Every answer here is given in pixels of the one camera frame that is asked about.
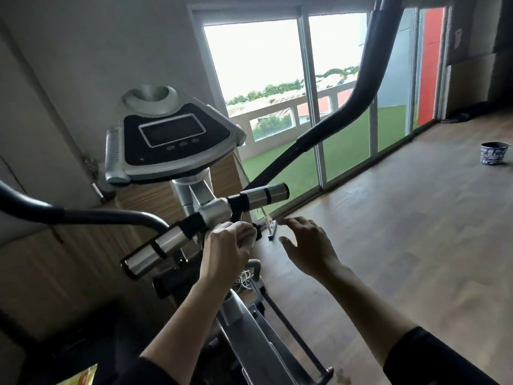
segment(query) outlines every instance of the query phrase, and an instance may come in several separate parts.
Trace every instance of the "green artificial turf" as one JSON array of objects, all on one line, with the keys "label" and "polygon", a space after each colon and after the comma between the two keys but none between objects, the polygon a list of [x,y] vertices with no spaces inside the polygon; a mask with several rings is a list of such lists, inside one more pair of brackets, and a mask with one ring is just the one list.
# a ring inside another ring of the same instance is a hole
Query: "green artificial turf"
[{"label": "green artificial turf", "polygon": [[[404,137],[405,119],[405,105],[378,109],[378,149],[380,151]],[[243,161],[244,170],[249,179],[253,180],[292,143],[289,142]],[[369,158],[368,110],[342,131],[325,140],[323,146],[328,180]],[[316,186],[317,171],[313,149],[297,158],[271,181],[271,183],[278,182],[285,182],[289,187],[289,200]],[[266,207],[266,212],[270,212],[283,204],[285,202],[270,205]]]}]

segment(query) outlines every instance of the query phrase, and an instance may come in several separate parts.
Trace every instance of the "forearm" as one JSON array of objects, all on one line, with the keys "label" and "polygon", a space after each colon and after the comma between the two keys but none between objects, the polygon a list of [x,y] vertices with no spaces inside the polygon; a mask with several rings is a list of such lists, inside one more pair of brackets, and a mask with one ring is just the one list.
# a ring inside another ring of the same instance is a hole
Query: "forearm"
[{"label": "forearm", "polygon": [[320,282],[349,316],[381,366],[385,364],[390,349],[417,326],[347,267],[338,267]]},{"label": "forearm", "polygon": [[196,283],[141,356],[159,365],[180,385],[189,384],[226,293],[201,282]]}]

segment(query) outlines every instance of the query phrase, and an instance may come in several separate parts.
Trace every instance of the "person's left hand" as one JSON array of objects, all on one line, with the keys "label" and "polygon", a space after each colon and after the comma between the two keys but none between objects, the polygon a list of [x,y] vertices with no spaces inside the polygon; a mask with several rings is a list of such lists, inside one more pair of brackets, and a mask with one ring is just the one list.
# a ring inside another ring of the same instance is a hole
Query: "person's left hand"
[{"label": "person's left hand", "polygon": [[199,282],[228,293],[249,260],[257,230],[249,223],[223,223],[205,241]]}]

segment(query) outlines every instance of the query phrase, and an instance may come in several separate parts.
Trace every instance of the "bucket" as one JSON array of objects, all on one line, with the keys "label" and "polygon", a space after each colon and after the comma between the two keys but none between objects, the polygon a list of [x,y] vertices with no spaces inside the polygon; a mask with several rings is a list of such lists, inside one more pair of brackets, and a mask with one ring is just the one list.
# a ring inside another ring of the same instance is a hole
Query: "bucket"
[{"label": "bucket", "polygon": [[498,165],[504,159],[504,154],[510,146],[504,142],[486,142],[481,145],[481,163],[483,165]]}]

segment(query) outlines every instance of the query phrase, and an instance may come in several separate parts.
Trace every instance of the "wooden floor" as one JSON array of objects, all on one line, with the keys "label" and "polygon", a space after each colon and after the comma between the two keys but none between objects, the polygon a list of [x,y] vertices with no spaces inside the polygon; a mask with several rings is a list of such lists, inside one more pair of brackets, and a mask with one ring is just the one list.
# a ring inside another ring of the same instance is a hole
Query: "wooden floor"
[{"label": "wooden floor", "polygon": [[[354,180],[296,211],[324,227],[339,258],[407,316],[501,384],[513,384],[513,151],[483,166],[479,144],[513,143],[513,110],[437,125]],[[277,236],[290,235],[279,227]],[[271,297],[331,383],[386,384],[333,298],[278,240],[257,243]],[[270,309],[272,326],[313,365]]]}]

